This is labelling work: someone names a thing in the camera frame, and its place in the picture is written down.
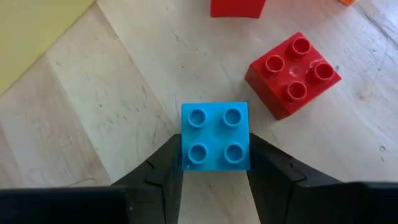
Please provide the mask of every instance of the wooden surface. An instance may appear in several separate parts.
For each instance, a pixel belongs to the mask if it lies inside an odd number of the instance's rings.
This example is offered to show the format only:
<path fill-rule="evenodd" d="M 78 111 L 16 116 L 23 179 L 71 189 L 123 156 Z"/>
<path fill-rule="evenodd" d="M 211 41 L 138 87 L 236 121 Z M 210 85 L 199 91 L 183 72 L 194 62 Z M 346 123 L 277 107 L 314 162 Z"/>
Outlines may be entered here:
<path fill-rule="evenodd" d="M 247 101 L 251 132 L 343 181 L 398 181 L 398 3 L 98 0 L 0 96 L 0 187 L 108 185 L 180 132 L 181 103 Z M 275 121 L 244 81 L 297 31 L 343 80 Z M 259 223 L 244 172 L 185 174 L 180 223 Z"/>

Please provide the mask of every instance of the yellow paper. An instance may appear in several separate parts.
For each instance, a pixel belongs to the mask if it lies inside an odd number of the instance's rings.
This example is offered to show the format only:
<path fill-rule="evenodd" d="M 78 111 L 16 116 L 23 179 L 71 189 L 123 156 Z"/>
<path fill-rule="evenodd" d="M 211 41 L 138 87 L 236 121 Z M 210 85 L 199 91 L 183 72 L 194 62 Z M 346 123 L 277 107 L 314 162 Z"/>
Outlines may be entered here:
<path fill-rule="evenodd" d="M 0 0 L 0 94 L 94 0 Z"/>

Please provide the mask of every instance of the red lego brick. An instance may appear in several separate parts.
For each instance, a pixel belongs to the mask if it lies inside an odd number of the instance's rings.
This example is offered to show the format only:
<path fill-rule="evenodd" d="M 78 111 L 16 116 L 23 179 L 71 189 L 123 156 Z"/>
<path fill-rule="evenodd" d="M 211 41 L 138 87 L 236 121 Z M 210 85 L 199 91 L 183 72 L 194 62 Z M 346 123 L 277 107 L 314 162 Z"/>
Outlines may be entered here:
<path fill-rule="evenodd" d="M 341 80 L 301 33 L 254 61 L 245 76 L 278 120 L 312 101 Z"/>
<path fill-rule="evenodd" d="M 266 0 L 211 0 L 211 17 L 259 18 Z"/>

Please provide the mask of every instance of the duplo block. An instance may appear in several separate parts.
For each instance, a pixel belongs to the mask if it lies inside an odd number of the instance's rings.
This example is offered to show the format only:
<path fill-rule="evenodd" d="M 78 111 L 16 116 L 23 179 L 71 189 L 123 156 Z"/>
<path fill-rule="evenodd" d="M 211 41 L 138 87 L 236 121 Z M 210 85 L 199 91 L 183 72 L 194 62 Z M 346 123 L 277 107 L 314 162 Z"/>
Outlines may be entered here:
<path fill-rule="evenodd" d="M 301 33 L 296 33 L 250 64 L 245 79 L 274 117 L 283 119 L 341 77 Z"/>
<path fill-rule="evenodd" d="M 211 0 L 211 17 L 259 18 L 266 0 Z"/>
<path fill-rule="evenodd" d="M 183 170 L 249 170 L 248 104 L 182 105 Z"/>

